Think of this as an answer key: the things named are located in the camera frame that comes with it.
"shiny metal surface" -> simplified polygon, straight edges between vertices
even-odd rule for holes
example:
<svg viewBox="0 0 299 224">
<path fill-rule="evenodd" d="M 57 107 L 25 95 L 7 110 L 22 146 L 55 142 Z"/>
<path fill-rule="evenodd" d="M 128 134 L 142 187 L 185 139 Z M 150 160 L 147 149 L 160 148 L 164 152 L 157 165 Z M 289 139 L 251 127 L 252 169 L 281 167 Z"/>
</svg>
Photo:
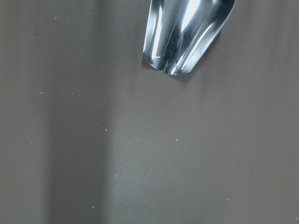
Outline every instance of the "shiny metal surface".
<svg viewBox="0 0 299 224">
<path fill-rule="evenodd" d="M 143 52 L 158 71 L 190 72 L 217 36 L 235 0 L 152 0 Z"/>
<path fill-rule="evenodd" d="M 0 224 L 299 224 L 299 1 L 236 1 L 182 76 L 149 6 L 0 0 Z"/>
</svg>

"gray surface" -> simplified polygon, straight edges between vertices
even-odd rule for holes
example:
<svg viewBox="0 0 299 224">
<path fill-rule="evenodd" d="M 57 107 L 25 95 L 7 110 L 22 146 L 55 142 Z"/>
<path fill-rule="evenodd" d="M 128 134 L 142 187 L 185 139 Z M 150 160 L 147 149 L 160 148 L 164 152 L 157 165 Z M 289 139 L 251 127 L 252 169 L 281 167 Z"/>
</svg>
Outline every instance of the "gray surface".
<svg viewBox="0 0 299 224">
<path fill-rule="evenodd" d="M 0 222 L 299 223 L 299 1 L 237 1 L 181 77 L 149 4 L 0 2 Z"/>
</svg>

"metal scoop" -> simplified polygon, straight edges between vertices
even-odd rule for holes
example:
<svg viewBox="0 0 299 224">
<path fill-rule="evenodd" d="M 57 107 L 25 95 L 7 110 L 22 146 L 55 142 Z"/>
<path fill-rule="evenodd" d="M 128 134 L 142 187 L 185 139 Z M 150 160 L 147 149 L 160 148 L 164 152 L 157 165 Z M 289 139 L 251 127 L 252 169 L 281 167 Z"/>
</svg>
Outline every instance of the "metal scoop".
<svg viewBox="0 0 299 224">
<path fill-rule="evenodd" d="M 170 75 L 190 72 L 217 36 L 235 0 L 151 0 L 143 53 Z"/>
</svg>

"brown surface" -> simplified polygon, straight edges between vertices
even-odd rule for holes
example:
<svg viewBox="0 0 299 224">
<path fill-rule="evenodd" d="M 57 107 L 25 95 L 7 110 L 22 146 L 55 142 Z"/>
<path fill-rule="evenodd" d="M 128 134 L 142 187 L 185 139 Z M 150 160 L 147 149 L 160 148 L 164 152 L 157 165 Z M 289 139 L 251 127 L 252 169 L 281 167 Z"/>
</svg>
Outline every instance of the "brown surface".
<svg viewBox="0 0 299 224">
<path fill-rule="evenodd" d="M 299 223 L 299 1 L 237 1 L 181 77 L 149 5 L 0 2 L 0 222 Z"/>
</svg>

